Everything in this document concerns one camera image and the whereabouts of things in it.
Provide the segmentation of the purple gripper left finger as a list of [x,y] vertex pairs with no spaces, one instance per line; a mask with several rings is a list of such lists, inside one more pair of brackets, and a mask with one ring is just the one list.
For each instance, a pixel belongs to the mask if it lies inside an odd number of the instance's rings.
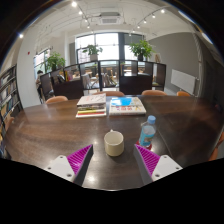
[[45,170],[81,186],[92,156],[93,145],[88,145],[69,156],[59,155],[46,166]]

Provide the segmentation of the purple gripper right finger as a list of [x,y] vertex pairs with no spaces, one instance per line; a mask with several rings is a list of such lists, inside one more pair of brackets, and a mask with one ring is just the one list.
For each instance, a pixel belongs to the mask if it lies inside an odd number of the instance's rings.
[[182,167],[168,155],[159,156],[137,144],[134,145],[133,154],[145,185],[182,169]]

